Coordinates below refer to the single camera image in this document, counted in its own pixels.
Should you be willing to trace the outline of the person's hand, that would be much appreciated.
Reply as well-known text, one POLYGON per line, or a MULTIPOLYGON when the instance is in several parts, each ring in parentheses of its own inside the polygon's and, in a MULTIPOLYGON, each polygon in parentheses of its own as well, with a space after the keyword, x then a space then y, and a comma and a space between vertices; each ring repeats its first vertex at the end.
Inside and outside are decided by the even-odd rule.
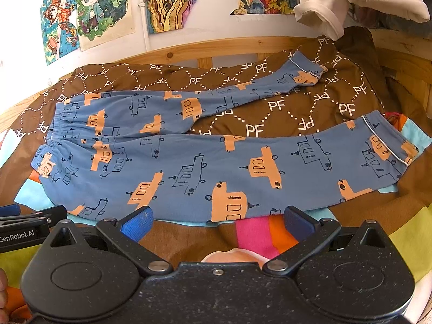
POLYGON ((6 305, 8 301, 7 294, 8 278, 4 270, 0 269, 0 309, 1 309, 1 321, 8 320, 8 314, 6 312, 6 305))

